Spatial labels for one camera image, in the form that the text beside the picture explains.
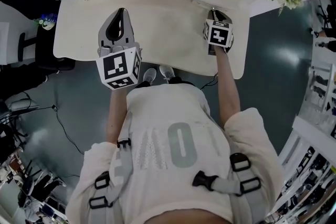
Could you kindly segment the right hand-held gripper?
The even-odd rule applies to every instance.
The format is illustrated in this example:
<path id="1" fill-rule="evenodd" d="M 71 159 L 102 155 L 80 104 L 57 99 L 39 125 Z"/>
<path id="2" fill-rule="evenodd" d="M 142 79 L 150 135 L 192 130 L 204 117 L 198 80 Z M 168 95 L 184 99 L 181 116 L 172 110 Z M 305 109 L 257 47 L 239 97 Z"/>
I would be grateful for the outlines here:
<path id="1" fill-rule="evenodd" d="M 204 24 L 203 35 L 208 44 L 208 55 L 216 55 L 215 46 L 228 53 L 234 42 L 232 20 L 223 12 L 210 9 Z"/>

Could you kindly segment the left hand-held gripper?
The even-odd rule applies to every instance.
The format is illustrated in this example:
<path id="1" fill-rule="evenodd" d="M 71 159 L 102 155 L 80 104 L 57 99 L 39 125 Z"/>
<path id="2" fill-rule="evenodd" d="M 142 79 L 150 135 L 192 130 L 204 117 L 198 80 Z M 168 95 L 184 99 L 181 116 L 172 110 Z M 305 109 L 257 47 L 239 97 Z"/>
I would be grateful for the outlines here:
<path id="1" fill-rule="evenodd" d="M 111 90 L 138 84 L 141 48 L 134 42 L 130 16 L 125 8 L 115 10 L 105 20 L 98 32 L 98 42 L 96 64 L 101 82 Z M 113 46 L 130 43 L 129 47 Z"/>

